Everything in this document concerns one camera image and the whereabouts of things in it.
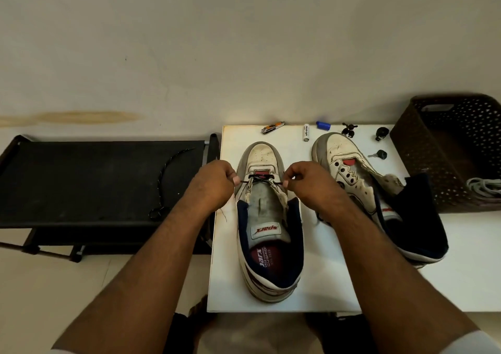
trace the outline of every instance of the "sneaker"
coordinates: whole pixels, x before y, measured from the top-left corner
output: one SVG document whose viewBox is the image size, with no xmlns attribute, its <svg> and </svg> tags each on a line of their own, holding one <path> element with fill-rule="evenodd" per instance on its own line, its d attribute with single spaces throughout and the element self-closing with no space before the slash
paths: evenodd
<svg viewBox="0 0 501 354">
<path fill-rule="evenodd" d="M 320 136 L 312 159 L 330 171 L 372 221 L 414 266 L 441 260 L 448 251 L 442 221 L 433 204 L 427 174 L 406 178 L 381 175 L 352 140 L 337 132 Z"/>
<path fill-rule="evenodd" d="M 250 145 L 238 164 L 242 183 L 235 188 L 238 260 L 247 288 L 261 301 L 291 295 L 303 271 L 303 228 L 299 200 L 287 201 L 284 165 L 263 141 Z"/>
</svg>

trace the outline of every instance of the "brown plastic basket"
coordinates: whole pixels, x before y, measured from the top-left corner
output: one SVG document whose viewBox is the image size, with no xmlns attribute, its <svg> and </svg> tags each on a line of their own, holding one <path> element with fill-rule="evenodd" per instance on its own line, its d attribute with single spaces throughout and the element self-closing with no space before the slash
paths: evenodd
<svg viewBox="0 0 501 354">
<path fill-rule="evenodd" d="M 501 210 L 468 179 L 501 178 L 501 105 L 485 94 L 417 96 L 391 139 L 410 175 L 428 173 L 440 213 Z"/>
</svg>

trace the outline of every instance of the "forearm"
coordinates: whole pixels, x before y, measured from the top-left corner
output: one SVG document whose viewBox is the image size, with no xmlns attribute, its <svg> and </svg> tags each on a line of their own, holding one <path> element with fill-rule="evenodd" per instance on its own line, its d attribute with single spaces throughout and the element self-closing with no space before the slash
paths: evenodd
<svg viewBox="0 0 501 354">
<path fill-rule="evenodd" d="M 183 197 L 54 348 L 79 354 L 161 352 L 207 216 Z"/>
<path fill-rule="evenodd" d="M 327 220 L 380 351 L 437 353 L 477 329 L 348 198 L 327 212 Z"/>
</svg>

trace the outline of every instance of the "white shoelace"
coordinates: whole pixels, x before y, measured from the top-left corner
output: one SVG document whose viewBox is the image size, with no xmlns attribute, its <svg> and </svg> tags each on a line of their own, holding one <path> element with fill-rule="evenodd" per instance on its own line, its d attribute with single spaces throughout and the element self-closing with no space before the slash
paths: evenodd
<svg viewBox="0 0 501 354">
<path fill-rule="evenodd" d="M 487 198 L 501 197 L 501 179 L 488 180 L 473 177 L 467 181 L 468 188 Z"/>
</svg>

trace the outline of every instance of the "floor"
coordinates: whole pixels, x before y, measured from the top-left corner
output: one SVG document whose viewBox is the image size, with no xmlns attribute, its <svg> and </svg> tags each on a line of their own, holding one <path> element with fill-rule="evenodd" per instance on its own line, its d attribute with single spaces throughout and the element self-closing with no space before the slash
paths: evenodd
<svg viewBox="0 0 501 354">
<path fill-rule="evenodd" d="M 2 230 L 0 241 L 22 244 L 27 232 Z M 68 254 L 71 247 L 51 248 Z M 47 352 L 61 331 L 125 265 L 128 255 L 84 257 L 80 263 L 0 249 L 0 354 Z M 177 312 L 187 314 L 207 293 L 210 256 L 196 255 Z M 469 313 L 501 343 L 501 313 Z M 200 343 L 201 354 L 322 353 L 320 343 L 296 313 L 224 314 Z"/>
</svg>

